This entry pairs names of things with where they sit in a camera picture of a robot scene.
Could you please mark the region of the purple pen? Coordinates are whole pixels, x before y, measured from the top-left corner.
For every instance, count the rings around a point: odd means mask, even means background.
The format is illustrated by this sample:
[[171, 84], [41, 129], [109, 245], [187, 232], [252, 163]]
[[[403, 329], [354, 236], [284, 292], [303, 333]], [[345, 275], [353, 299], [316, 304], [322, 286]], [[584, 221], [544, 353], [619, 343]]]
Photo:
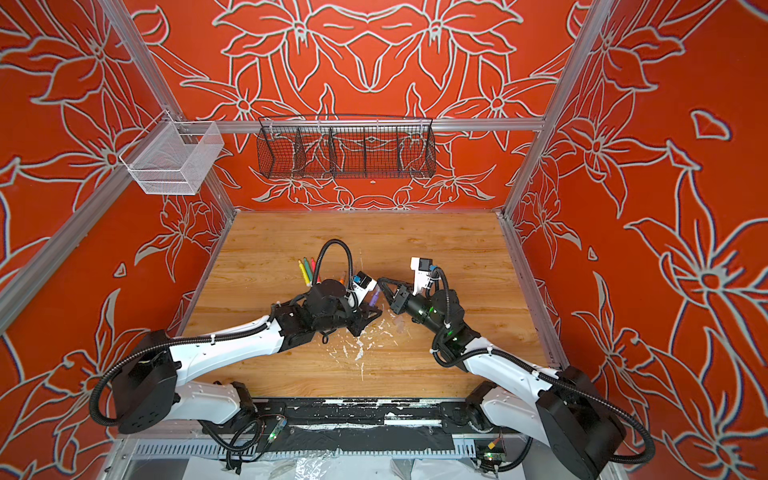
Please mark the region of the purple pen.
[[370, 307], [376, 307], [377, 306], [377, 302], [378, 302], [379, 296], [380, 296], [380, 291], [379, 290], [375, 290], [373, 292], [373, 295], [372, 295], [370, 301], [369, 301], [369, 306]]

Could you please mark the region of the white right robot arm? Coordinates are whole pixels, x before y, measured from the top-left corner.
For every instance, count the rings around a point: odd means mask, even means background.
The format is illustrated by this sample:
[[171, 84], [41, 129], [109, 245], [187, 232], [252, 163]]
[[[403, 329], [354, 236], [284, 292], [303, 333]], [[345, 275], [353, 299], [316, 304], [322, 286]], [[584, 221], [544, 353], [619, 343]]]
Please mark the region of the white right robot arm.
[[484, 378], [474, 402], [491, 425], [548, 446], [579, 479], [598, 478], [610, 463], [642, 465], [654, 458], [649, 430], [600, 396], [581, 370], [545, 368], [499, 348], [465, 322], [458, 295], [441, 268], [414, 276], [436, 290], [387, 277], [377, 284], [394, 313], [432, 332], [430, 353], [439, 366]]

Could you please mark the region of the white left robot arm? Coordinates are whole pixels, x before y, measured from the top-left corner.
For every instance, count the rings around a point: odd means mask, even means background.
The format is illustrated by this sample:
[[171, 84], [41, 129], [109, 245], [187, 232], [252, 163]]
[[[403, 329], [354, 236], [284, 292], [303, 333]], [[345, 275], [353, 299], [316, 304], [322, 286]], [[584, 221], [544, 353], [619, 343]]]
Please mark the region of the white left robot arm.
[[227, 425], [254, 413], [247, 388], [205, 384], [200, 377], [224, 367], [328, 340], [338, 330], [355, 337], [378, 319], [366, 303], [376, 282], [362, 271], [346, 280], [313, 279], [306, 292], [271, 305], [268, 314], [246, 324], [194, 337], [145, 335], [133, 350], [100, 376], [88, 410], [91, 420], [122, 434], [144, 431], [166, 420]]

